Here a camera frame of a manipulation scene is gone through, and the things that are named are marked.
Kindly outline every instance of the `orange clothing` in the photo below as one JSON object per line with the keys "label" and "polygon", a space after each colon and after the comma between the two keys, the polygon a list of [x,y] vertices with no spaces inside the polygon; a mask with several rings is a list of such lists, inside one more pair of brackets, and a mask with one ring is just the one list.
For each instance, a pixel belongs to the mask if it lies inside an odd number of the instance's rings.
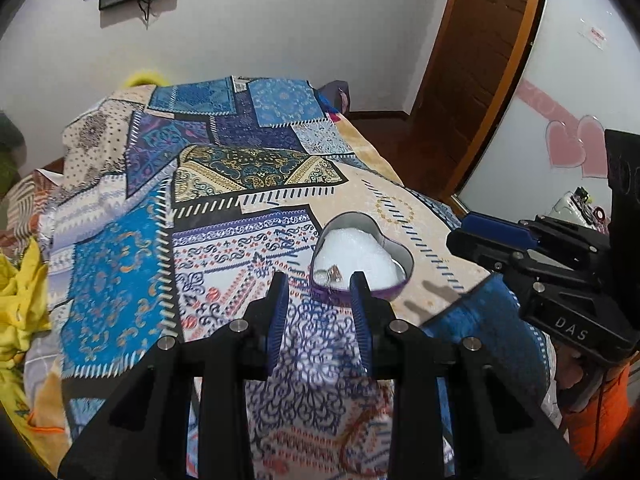
{"label": "orange clothing", "polygon": [[574,452],[585,466],[594,465],[620,432],[629,414],[626,385],[629,379],[629,365],[620,376],[605,386],[600,408],[598,443],[596,445],[596,418],[598,416],[598,393],[587,407],[578,413],[563,413],[562,420],[569,430],[569,442]]}

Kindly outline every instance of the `quilt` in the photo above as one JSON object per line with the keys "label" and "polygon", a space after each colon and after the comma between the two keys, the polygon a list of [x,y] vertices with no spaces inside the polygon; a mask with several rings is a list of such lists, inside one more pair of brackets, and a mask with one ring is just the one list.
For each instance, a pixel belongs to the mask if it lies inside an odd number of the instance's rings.
{"label": "quilt", "polygon": [[[384,164],[368,168],[372,148],[345,124],[306,81],[229,77],[119,91],[67,127],[48,303],[72,440],[160,336],[209,336],[280,270],[290,299],[278,365],[245,385],[256,478],[386,477],[393,385],[365,375],[349,305],[311,294],[319,232],[357,210],[404,244],[415,270],[392,306],[427,332],[487,272],[447,250],[458,225],[450,209],[404,188]],[[527,349],[500,352],[496,338],[497,358],[512,370],[525,358],[523,387],[542,403],[552,350],[513,316],[503,285],[492,295],[510,314],[502,329],[519,330]]]}

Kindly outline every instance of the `wooden floor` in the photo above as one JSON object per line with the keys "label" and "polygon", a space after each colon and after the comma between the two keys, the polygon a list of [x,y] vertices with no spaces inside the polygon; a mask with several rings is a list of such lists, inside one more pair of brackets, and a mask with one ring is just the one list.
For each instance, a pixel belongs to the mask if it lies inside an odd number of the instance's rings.
{"label": "wooden floor", "polygon": [[442,146],[401,119],[356,119],[351,123],[393,166],[405,186],[438,198],[455,163]]}

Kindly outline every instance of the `silver screw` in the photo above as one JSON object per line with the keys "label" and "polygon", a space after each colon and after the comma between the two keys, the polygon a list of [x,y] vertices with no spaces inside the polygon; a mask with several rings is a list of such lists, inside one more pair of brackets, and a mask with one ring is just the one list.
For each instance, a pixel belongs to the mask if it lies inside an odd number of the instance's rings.
{"label": "silver screw", "polygon": [[173,348],[175,345],[175,339],[170,335],[163,335],[160,339],[158,339],[158,348],[161,350],[168,350],[169,348]]}
{"label": "silver screw", "polygon": [[249,328],[249,323],[245,319],[235,319],[229,323],[229,328],[231,332],[244,332]]}
{"label": "silver screw", "polygon": [[471,350],[472,352],[476,352],[482,348],[482,341],[477,337],[465,337],[462,340],[462,344],[467,350]]}
{"label": "silver screw", "polygon": [[391,329],[391,332],[401,334],[402,332],[409,330],[409,324],[402,319],[395,319],[389,323],[389,328]]}

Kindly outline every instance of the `brown door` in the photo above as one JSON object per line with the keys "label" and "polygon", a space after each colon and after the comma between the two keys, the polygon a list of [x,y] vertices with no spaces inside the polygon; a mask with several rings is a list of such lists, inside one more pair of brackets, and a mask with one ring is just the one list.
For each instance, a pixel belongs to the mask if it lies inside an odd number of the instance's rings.
{"label": "brown door", "polygon": [[[488,135],[483,123],[495,123],[530,35],[538,0],[529,1],[448,1],[411,114],[412,138],[435,164],[425,165],[420,186],[430,194],[446,200],[443,193],[456,191],[459,182],[449,189],[452,178],[462,173],[462,181],[469,168],[461,165],[471,164]],[[524,43],[516,52],[519,38]]]}

